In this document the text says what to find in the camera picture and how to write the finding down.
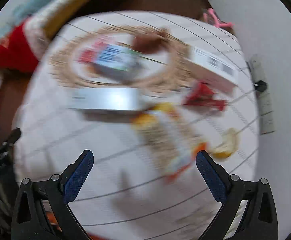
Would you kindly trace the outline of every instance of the cardboard box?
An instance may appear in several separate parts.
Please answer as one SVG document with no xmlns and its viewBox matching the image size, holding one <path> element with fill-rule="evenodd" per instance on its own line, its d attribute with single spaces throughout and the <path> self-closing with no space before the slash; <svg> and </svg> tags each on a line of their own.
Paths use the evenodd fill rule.
<svg viewBox="0 0 291 240">
<path fill-rule="evenodd" d="M 188 68 L 195 77 L 225 93 L 231 93 L 238 85 L 235 65 L 197 47 L 191 47 Z"/>
</svg>

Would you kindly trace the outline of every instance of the barcode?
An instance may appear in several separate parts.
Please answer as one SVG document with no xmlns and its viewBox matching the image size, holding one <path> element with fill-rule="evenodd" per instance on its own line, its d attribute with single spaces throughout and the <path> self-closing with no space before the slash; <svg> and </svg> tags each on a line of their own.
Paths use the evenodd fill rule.
<svg viewBox="0 0 291 240">
<path fill-rule="evenodd" d="M 228 67 L 227 65 L 223 64 L 222 66 L 222 70 L 225 72 L 225 73 L 228 73 L 230 76 L 233 76 L 233 69 Z"/>
<path fill-rule="evenodd" d="M 215 58 L 210 57 L 209 58 L 209 64 L 212 65 L 213 67 L 218 66 L 218 61 Z"/>
</svg>

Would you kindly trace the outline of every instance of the blue fabric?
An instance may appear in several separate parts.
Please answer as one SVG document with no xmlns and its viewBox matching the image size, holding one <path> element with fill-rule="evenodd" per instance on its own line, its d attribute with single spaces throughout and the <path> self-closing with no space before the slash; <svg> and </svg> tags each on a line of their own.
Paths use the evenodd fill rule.
<svg viewBox="0 0 291 240">
<path fill-rule="evenodd" d="M 8 34 L 15 26 L 20 25 L 28 16 L 37 13 L 52 0 L 29 0 L 14 9 L 11 19 L 0 29 L 0 38 Z"/>
<path fill-rule="evenodd" d="M 196 163 L 214 199 L 224 204 L 227 199 L 226 187 L 201 152 L 197 154 Z"/>
<path fill-rule="evenodd" d="M 94 157 L 93 153 L 89 151 L 79 164 L 75 172 L 71 175 L 69 180 L 64 186 L 63 201 L 68 204 L 77 197 L 84 181 L 93 167 Z"/>
</svg>

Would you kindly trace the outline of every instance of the blue gripper pad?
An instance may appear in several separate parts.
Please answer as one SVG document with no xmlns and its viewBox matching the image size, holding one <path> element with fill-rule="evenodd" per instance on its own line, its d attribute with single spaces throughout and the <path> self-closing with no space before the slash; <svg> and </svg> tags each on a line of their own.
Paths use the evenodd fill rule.
<svg viewBox="0 0 291 240">
<path fill-rule="evenodd" d="M 224 204 L 227 199 L 226 187 L 201 152 L 198 152 L 197 154 L 196 164 L 214 199 Z"/>
<path fill-rule="evenodd" d="M 64 185 L 63 201 L 66 204 L 75 200 L 84 181 L 86 180 L 93 167 L 93 153 L 88 150 L 85 150 L 84 152 L 87 152 L 85 157 L 82 159 L 81 163 L 78 165 L 78 167 L 75 169 Z"/>
</svg>

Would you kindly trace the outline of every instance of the pink toy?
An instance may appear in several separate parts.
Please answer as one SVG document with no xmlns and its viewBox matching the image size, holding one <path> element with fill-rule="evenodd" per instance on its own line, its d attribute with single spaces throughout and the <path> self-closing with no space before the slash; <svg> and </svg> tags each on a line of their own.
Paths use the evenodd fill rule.
<svg viewBox="0 0 291 240">
<path fill-rule="evenodd" d="M 223 21 L 220 21 L 219 19 L 218 19 L 218 17 L 215 15 L 215 13 L 214 13 L 214 10 L 212 9 L 212 8 L 209 8 L 208 10 L 207 10 L 207 13 L 203 13 L 203 18 L 204 18 L 204 21 L 206 22 L 206 23 L 209 23 L 209 24 L 211 24 L 211 25 L 213 25 L 213 26 L 215 26 L 215 27 L 217 27 L 217 28 L 224 28 L 224 27 L 230 27 L 230 28 L 232 28 L 233 27 L 233 24 L 232 23 L 225 23 L 225 22 L 223 22 Z"/>
</svg>

